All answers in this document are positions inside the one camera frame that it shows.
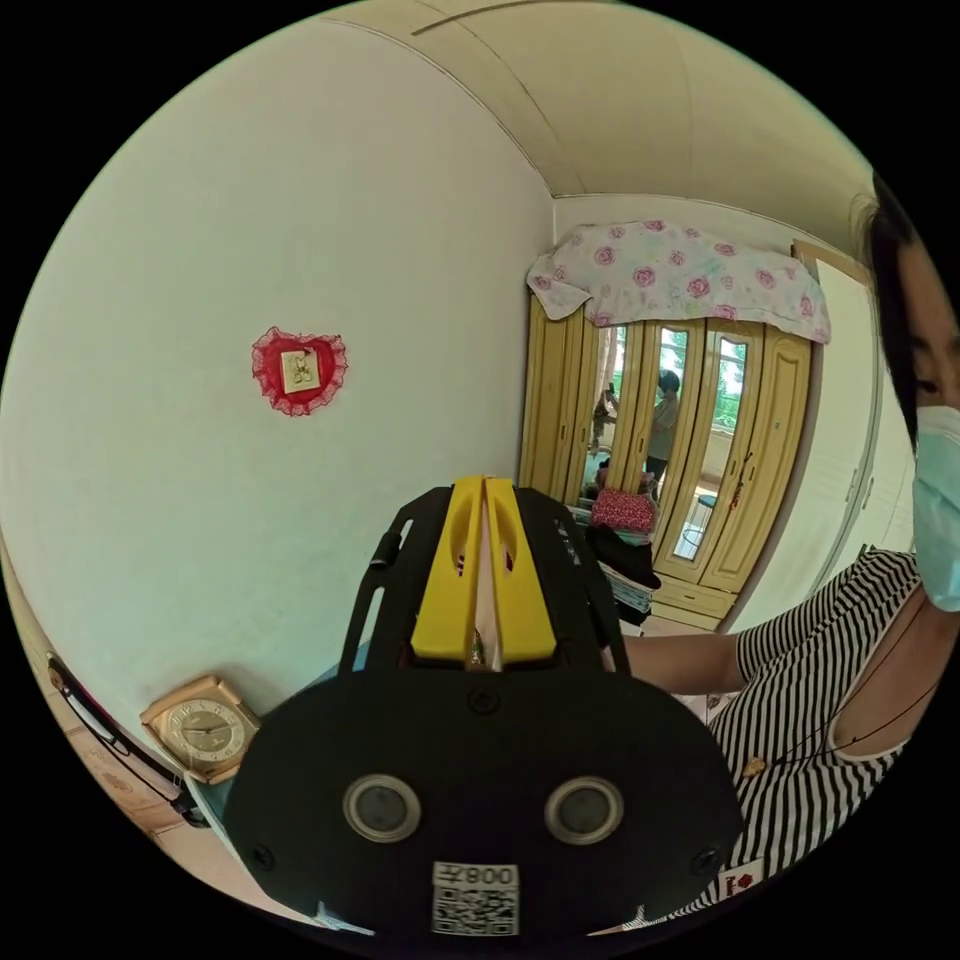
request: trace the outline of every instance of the face mask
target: face mask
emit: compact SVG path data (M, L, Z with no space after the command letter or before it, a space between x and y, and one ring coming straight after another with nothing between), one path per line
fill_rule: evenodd
M960 410L917 411L913 529L917 570L930 602L960 611Z

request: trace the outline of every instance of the ceiling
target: ceiling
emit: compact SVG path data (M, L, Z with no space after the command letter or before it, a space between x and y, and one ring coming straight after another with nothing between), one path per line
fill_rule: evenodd
M456 78L554 196L706 200L853 252L866 160L799 94L704 34L604 0L363 0L322 16Z

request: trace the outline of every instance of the clock face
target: clock face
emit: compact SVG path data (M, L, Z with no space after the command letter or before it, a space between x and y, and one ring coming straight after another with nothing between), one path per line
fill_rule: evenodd
M235 757L247 740L240 714L218 700L186 700L167 721L171 745L194 763L223 763Z

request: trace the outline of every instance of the wardrobe door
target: wardrobe door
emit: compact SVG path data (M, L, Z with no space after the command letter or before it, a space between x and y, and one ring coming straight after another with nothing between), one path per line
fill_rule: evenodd
M764 327L760 395L736 505L725 514L700 584L739 593L767 542L793 471L807 412L811 343Z
M907 553L913 550L913 476L915 465L911 456L903 469L900 480L900 493L894 504L893 516L887 525L883 539L876 546L883 550L899 550Z
M600 483L619 488L630 449L643 355L643 331L584 322L584 346L570 467L562 499L589 508ZM598 476L606 465L606 474Z
M530 335L519 483L555 496L566 477L583 350L583 310L548 320L530 298Z
M853 514L875 431L877 344L866 271L849 258L799 242L794 256L820 283L833 334L828 344L813 347L809 446L796 465L790 514L756 586L746 586L749 595L729 625L732 632L778 616L822 585Z
M908 514L909 528L902 528L904 504L901 500L905 474L909 474L912 493L913 450L910 436L897 403L893 381L885 365L881 367L878 376L881 383L880 409L877 412L876 440L864 471L866 487L856 502L853 523L833 558L826 575L827 580L850 566L864 546L885 546L887 531L895 517L901 525L901 531L899 537L894 534L893 542L900 543L901 546L890 549L909 549L913 536L912 509ZM907 499L912 507L912 497L909 494Z
M662 537L664 521L676 503L680 478L693 437L697 420L700 382L703 378L703 358L707 341L707 325L703 320L681 323L658 321L636 327L637 339L642 338L642 364L636 379L635 406L628 455L623 458L623 476L614 477L620 489L635 493L640 479L649 469L647 456L656 455L667 462L660 478L658 497L661 520L654 536L654 550ZM658 403L657 383L662 371L673 371L680 380L677 397L680 409L677 422L666 436L654 437L653 411Z
M656 553L658 573L700 582L744 476L762 366L762 324L707 321L693 438Z

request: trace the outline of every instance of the necklace cord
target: necklace cord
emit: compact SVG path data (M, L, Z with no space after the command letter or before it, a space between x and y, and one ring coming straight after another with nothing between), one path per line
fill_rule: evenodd
M907 631L913 626L913 624L916 622L917 618L920 616L920 614L921 614L921 612L922 612L923 610L924 610L924 605L921 604L921 605L917 608L917 610L916 610L916 612L913 614L913 616L910 618L910 620L908 621L908 623L906 624L906 626L900 631L900 636L897 637L897 639L896 639L896 640L893 642L893 644L891 645L890 649L883 655L883 657L881 658L880 662L870 671L869 674L867 674L866 680L864 680L863 683L860 684L859 689L857 689L850 697L842 697L842 698L840 699L840 703L838 704L837 708L833 711L833 713L831 713L831 715L826 719L826 721L824 721L824 723L822 723L822 724L821 724L819 727L817 727L812 733L808 734L806 737L804 737L802 740L800 740L798 743L796 743L793 747L791 747L789 750L787 750L786 753L783 753L783 754L781 754L779 757L777 757L776 760L771 760L770 763L767 764L767 765L768 765L768 766L782 766L782 765L784 765L784 764L786 764L786 763L802 763L802 762L804 762L804 761L806 761L806 760L815 760L817 757L823 756L824 754L826 754L826 753L828 753L828 752L830 752L830 753L837 753L837 752L840 751L840 750L845 750L847 747L853 746L853 744L859 743L859 742L862 741L862 740L866 740L866 739L868 739L869 737L872 737L875 733L879 733L881 730L886 729L887 727L890 726L890 724L895 723L895 722L896 722L897 720L899 720L902 716L905 716L907 713L909 713L918 703L920 703L920 702L922 702L924 699L926 699L926 697L928 697L928 696L937 688L937 686L939 685L939 683L940 683L940 680L939 680L939 679L938 679L938 680L933 684L933 686L931 686L930 689L927 690L922 696L920 696L920 697L918 697L916 700L914 700L914 702L911 703L909 707L907 707L905 710L901 710L900 713L898 713L895 717L892 717L892 718L891 718L890 720L888 720L886 723L881 724L881 725L880 725L879 727L877 727L875 730L871 730L869 733L864 734L862 737L854 737L852 740L850 740L849 743L845 743L845 744L842 744L841 746L833 747L831 750L827 750L827 749L825 749L825 747L826 747L826 742L827 742L827 736L824 736L824 738L823 738L823 748L821 748L819 751L811 754L810 756L806 756L806 757L793 757L792 759L788 759L788 758L790 757L790 754L791 754L791 753L793 753L795 750L799 750L800 747L803 746L803 744L805 744L805 743L806 743L808 740L810 740L812 737L815 737L818 733L820 733L820 732L823 731L824 729L826 729L827 731L829 731L829 728L830 728L830 726L833 724L834 720L836 720L836 718L840 715L840 713L841 713L847 706L849 706L850 703L851 703L856 697L858 697L858 696L864 691L864 689L866 688L867 684L873 679L874 674L884 665L884 663L886 663L887 658L893 653L894 650L896 650L896 648L897 648L897 647L899 646L899 644L900 644L900 641L906 636Z

